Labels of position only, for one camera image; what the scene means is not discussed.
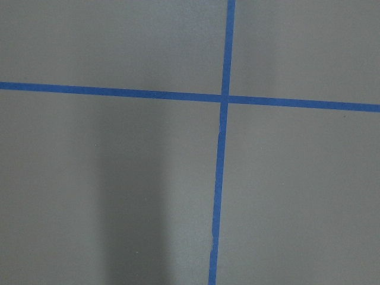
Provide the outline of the brown table mat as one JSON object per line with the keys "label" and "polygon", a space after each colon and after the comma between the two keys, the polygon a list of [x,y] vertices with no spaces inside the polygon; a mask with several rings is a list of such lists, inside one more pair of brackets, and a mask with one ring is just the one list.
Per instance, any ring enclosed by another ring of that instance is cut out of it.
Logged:
{"label": "brown table mat", "polygon": [[378,1],[2,1],[2,284],[378,284]]}

